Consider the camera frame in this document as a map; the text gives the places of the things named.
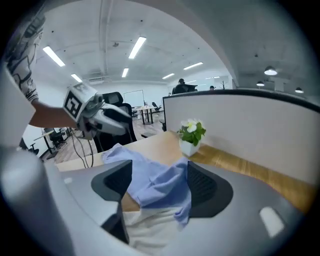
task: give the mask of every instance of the white flower pot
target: white flower pot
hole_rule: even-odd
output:
[[[187,142],[185,140],[179,139],[179,145],[182,153],[191,157],[194,153],[196,153],[200,148],[201,140],[198,142],[198,145],[194,146],[192,143]]]

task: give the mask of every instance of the black pad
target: black pad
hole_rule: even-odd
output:
[[[96,175],[91,181],[91,187],[104,200],[120,202],[131,180],[132,160],[127,160],[114,168]]]
[[[121,199],[132,180],[132,160],[127,160],[93,177],[91,187],[106,201],[118,202],[117,214],[112,215],[102,227],[111,235],[129,244],[125,221],[122,215]]]
[[[228,181],[191,161],[187,166],[187,183],[191,191],[190,218],[214,217],[234,195]]]

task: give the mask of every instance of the wooden desk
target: wooden desk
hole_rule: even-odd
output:
[[[46,144],[46,146],[47,146],[47,148],[48,148],[48,150],[49,150],[49,152],[50,152],[50,155],[49,155],[46,159],[54,158],[54,157],[58,154],[57,151],[56,151],[56,152],[53,152],[53,151],[51,150],[51,147],[49,146],[49,143],[48,143],[47,138],[46,138],[47,135],[50,135],[50,134],[52,134],[53,132],[54,132],[53,130],[52,130],[52,131],[49,131],[49,132],[43,134],[42,136],[40,136],[39,138],[36,138],[36,139],[33,140],[33,141],[36,141],[36,140],[41,139],[42,137],[44,138],[45,144]]]
[[[136,108],[135,109],[137,111],[141,111],[142,122],[143,122],[144,125],[151,125],[151,124],[154,123],[154,120],[152,119],[152,109],[155,109],[155,108],[156,108],[155,106],[147,106],[147,107],[141,107],[141,108]],[[146,110],[146,116],[147,116],[148,122],[145,122],[144,110]],[[151,121],[149,120],[148,110],[150,110]]]
[[[179,148],[179,138],[177,134],[171,131],[138,140],[125,147],[165,165],[171,165],[183,156]],[[93,166],[104,164],[101,160],[101,155],[102,153],[97,153],[93,156]],[[90,165],[91,156],[87,156],[86,159]],[[259,179],[273,187],[304,213],[308,211],[316,195],[316,188],[303,181],[272,171],[205,144],[201,145],[199,151],[189,159],[197,163],[221,167]],[[82,169],[83,163],[80,159],[75,159],[59,163],[56,166],[63,172]],[[125,212],[138,211],[139,206],[126,194],[122,199],[122,209]]]

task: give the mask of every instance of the white partition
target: white partition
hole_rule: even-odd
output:
[[[320,172],[320,113],[301,105],[241,92],[198,92],[164,97],[167,130],[200,119],[204,143],[293,178],[316,184]],[[292,98],[293,102],[302,102]]]

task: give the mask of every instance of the fluorescent light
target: fluorescent light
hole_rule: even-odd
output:
[[[63,61],[55,54],[55,52],[54,52],[49,46],[43,48],[43,50],[44,50],[44,52],[45,52],[46,54],[48,54],[49,57],[50,57],[51,59],[53,59],[54,62],[57,63],[60,67],[63,67],[63,66],[66,65],[66,64],[63,63]]]
[[[82,82],[82,80],[76,75],[76,74],[72,74],[71,75],[75,80],[77,80],[79,83]]]
[[[129,59],[134,59],[138,53],[138,51],[140,50],[141,46],[144,44],[144,42],[146,41],[147,39],[145,37],[139,37],[139,39],[136,41],[131,53],[130,53],[130,56],[129,56]]]
[[[203,64],[203,62],[199,62],[199,63],[193,64],[193,65],[191,65],[191,66],[185,67],[184,70],[188,70],[188,69],[191,69],[191,68],[193,68],[193,67],[196,67],[196,66],[199,66],[199,65],[202,65],[202,64]]]
[[[125,77],[127,76],[128,71],[129,71],[129,68],[125,68],[125,69],[123,70],[123,73],[122,73],[122,77],[123,77],[123,78],[125,78]]]
[[[295,92],[296,92],[297,94],[303,94],[303,93],[304,93],[304,91],[303,91],[300,87],[298,87],[297,89],[295,89]]]
[[[165,77],[162,77],[162,79],[166,79],[166,78],[172,77],[174,74],[175,74],[175,73],[168,74],[168,75],[166,75]]]

